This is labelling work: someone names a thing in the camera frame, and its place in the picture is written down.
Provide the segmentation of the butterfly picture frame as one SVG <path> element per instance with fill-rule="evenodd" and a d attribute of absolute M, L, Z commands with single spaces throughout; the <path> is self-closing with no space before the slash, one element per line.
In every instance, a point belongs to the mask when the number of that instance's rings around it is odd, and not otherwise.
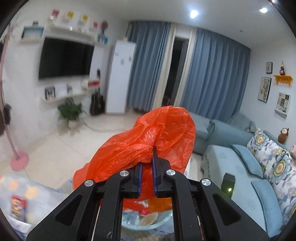
<path fill-rule="evenodd" d="M 45 99 L 46 101 L 53 100 L 56 98 L 55 86 L 49 86 L 45 88 Z"/>

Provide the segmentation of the patterned round tablecloth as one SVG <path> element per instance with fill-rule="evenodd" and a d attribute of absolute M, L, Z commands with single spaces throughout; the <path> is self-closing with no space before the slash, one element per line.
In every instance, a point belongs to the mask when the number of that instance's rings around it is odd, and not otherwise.
<path fill-rule="evenodd" d="M 25 222 L 11 217 L 12 195 L 23 197 L 27 201 Z M 30 181 L 15 173 L 1 176 L 1 210 L 22 240 L 26 240 L 29 232 L 67 196 L 66 193 Z"/>

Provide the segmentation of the white lower wall shelf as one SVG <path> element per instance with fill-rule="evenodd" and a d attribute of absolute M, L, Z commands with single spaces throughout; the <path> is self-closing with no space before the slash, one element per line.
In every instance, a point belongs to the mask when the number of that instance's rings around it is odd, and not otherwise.
<path fill-rule="evenodd" d="M 66 99 L 69 99 L 69 98 L 85 96 L 85 95 L 87 95 L 87 93 L 85 91 L 82 91 L 82 92 L 75 92 L 75 93 L 72 93 L 72 94 L 67 94 L 67 95 L 63 95 L 63 96 L 54 97 L 54 98 L 51 98 L 51 99 L 45 99 L 44 97 L 40 97 L 40 99 L 44 103 L 53 103 L 53 102 L 59 102 L 59 101 L 66 100 Z"/>

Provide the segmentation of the black wall television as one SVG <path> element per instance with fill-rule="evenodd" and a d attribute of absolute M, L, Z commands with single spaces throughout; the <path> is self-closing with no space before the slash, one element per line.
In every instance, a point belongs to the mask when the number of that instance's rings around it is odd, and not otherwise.
<path fill-rule="evenodd" d="M 46 37 L 41 52 L 39 79 L 87 76 L 93 52 L 93 45 Z"/>

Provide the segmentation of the green potted plant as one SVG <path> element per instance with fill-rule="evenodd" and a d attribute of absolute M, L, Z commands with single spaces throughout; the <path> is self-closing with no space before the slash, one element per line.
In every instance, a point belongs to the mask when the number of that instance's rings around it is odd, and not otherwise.
<path fill-rule="evenodd" d="M 57 107 L 59 119 L 66 121 L 69 129 L 78 126 L 81 114 L 85 113 L 81 102 L 75 102 L 73 98 L 67 98 L 64 103 Z"/>

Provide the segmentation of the blue sofa cushion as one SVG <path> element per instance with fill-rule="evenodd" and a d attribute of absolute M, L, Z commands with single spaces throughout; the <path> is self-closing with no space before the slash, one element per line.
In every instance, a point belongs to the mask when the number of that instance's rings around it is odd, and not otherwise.
<path fill-rule="evenodd" d="M 260 167 L 260 164 L 256 160 L 256 158 L 250 152 L 250 150 L 248 150 L 245 146 L 242 145 L 232 145 L 232 149 L 241 158 L 250 174 L 263 179 L 262 168 Z"/>

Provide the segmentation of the floral cushion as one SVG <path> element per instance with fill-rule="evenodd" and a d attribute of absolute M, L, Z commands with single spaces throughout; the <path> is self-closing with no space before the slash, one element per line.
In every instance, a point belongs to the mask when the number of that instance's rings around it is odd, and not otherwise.
<path fill-rule="evenodd" d="M 286 225 L 295 212 L 295 160 L 291 152 L 260 129 L 246 147 L 259 162 L 264 179 L 273 187 Z"/>

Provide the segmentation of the yellow small wall shelf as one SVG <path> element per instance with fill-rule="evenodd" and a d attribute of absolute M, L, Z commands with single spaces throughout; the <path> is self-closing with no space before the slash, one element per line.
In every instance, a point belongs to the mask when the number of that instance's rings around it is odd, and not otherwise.
<path fill-rule="evenodd" d="M 289 87 L 292 85 L 293 78 L 289 75 L 274 75 L 276 85 L 287 84 Z"/>

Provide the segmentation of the red blue colourful box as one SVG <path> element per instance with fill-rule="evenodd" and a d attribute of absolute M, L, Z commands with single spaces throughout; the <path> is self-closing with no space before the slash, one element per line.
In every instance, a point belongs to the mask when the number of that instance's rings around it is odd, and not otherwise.
<path fill-rule="evenodd" d="M 11 217 L 25 222 L 26 221 L 27 201 L 23 197 L 17 195 L 11 196 Z"/>

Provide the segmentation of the blue box wall shelf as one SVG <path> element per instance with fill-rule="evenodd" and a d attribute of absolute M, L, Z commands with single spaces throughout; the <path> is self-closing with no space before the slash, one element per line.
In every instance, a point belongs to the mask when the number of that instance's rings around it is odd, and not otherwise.
<path fill-rule="evenodd" d="M 25 26 L 20 42 L 39 42 L 43 40 L 45 33 L 44 26 Z"/>

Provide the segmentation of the blue window curtains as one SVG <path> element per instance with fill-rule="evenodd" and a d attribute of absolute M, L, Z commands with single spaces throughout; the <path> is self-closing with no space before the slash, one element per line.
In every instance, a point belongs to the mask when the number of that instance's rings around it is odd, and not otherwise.
<path fill-rule="evenodd" d="M 150 111 L 158 108 L 173 62 L 177 26 L 169 22 L 133 21 L 127 39 L 136 49 L 127 104 Z M 243 100 L 250 49 L 205 29 L 192 28 L 174 106 L 205 118 L 227 122 Z"/>

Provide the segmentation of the orange plastic bag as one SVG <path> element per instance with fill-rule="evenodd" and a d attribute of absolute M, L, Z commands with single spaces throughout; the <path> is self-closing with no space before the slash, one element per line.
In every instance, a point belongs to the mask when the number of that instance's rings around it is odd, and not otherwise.
<path fill-rule="evenodd" d="M 74 174 L 72 185 L 84 181 L 107 180 L 114 173 L 143 163 L 142 190 L 138 200 L 126 199 L 124 209 L 164 212 L 172 209 L 170 198 L 156 198 L 152 180 L 152 149 L 170 162 L 172 169 L 184 173 L 193 152 L 196 129 L 189 112 L 182 107 L 165 106 L 139 117 L 133 128 L 109 138 L 91 161 Z M 140 201 L 148 201 L 145 208 Z"/>

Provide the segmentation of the black acoustic guitar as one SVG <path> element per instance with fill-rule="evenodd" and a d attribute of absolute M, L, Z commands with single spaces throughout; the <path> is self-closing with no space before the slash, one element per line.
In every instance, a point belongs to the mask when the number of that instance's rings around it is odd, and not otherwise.
<path fill-rule="evenodd" d="M 90 105 L 90 115 L 97 116 L 105 112 L 105 102 L 103 96 L 100 93 L 100 77 L 101 71 L 97 69 L 97 81 L 96 85 L 94 86 L 94 92 L 91 96 L 91 105 Z"/>

